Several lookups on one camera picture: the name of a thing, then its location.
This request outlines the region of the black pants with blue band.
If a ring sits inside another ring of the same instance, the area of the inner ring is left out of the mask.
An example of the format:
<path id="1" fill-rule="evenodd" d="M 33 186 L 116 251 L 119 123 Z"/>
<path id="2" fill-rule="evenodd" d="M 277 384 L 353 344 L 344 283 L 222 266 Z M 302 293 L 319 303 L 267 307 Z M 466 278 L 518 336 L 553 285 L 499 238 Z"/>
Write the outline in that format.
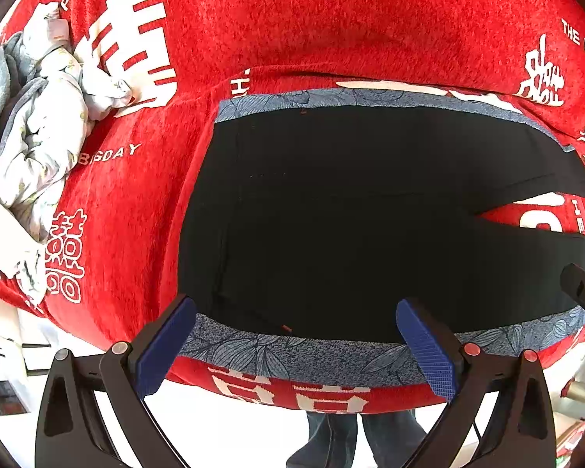
<path id="1" fill-rule="evenodd" d="M 585 313 L 585 163 L 524 115 L 469 98 L 307 90 L 225 100 L 184 215 L 184 356 L 340 386 L 423 379 L 395 321 L 417 298 L 499 355 Z"/>

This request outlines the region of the person's legs in dark jeans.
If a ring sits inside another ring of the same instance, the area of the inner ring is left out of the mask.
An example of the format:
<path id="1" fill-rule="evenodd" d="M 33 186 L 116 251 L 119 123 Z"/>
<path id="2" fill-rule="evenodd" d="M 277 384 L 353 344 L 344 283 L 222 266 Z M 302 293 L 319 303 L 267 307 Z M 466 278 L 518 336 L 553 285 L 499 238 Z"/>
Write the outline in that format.
<path id="1" fill-rule="evenodd" d="M 294 468 L 353 466 L 358 440 L 355 414 L 306 413 L 307 443 L 287 459 Z M 377 467 L 402 467 L 426 437 L 412 410 L 363 415 L 362 426 Z"/>

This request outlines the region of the red blanket with white characters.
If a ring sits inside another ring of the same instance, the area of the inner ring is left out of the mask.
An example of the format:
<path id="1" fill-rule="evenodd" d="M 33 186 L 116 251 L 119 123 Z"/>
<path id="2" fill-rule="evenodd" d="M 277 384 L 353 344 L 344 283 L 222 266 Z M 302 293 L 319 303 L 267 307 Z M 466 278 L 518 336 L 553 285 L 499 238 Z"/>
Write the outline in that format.
<path id="1" fill-rule="evenodd" d="M 1 277 L 0 303 L 99 349 L 188 296 L 181 228 L 225 100 L 336 89 L 469 98 L 524 115 L 585 163 L 585 0 L 21 0 L 6 33 L 51 2 L 74 53 L 133 98 L 92 128 L 67 176 L 43 300 Z M 423 375 L 408 386 L 300 383 L 183 350 L 169 379 L 255 404 L 370 415 L 435 403 Z"/>

